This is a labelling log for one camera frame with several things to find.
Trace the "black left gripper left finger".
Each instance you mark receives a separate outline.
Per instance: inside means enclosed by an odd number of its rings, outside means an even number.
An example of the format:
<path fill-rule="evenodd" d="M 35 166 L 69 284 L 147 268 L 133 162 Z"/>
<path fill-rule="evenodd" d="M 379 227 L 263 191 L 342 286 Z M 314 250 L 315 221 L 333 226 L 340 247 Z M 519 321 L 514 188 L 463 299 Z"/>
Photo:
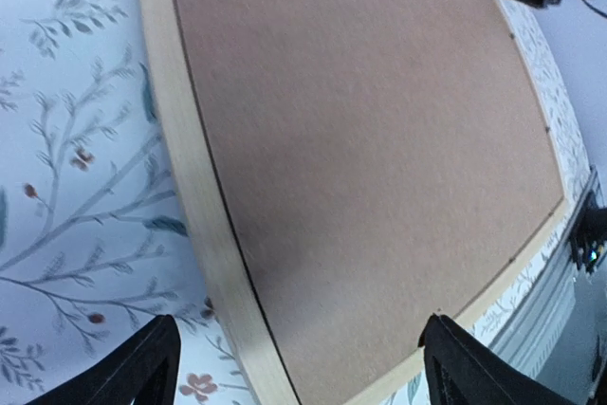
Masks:
<path fill-rule="evenodd" d="M 100 362 L 34 405 L 173 405 L 181 353 L 174 317 L 154 317 Z"/>

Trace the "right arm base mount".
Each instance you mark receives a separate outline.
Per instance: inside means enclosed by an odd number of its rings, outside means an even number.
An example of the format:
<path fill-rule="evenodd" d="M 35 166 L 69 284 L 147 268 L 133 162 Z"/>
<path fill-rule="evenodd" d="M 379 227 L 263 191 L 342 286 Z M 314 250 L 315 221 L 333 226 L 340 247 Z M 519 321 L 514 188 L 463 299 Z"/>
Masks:
<path fill-rule="evenodd" d="M 606 255 L 606 208 L 586 206 L 569 231 L 571 261 L 577 270 L 593 273 Z"/>

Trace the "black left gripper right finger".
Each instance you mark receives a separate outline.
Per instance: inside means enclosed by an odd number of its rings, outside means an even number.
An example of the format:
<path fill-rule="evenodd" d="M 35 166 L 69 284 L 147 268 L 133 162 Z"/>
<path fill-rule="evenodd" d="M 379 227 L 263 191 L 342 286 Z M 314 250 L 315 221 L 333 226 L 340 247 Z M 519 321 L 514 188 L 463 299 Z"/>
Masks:
<path fill-rule="evenodd" d="M 518 372 L 446 315 L 429 317 L 418 346 L 432 405 L 566 405 L 570 401 Z"/>

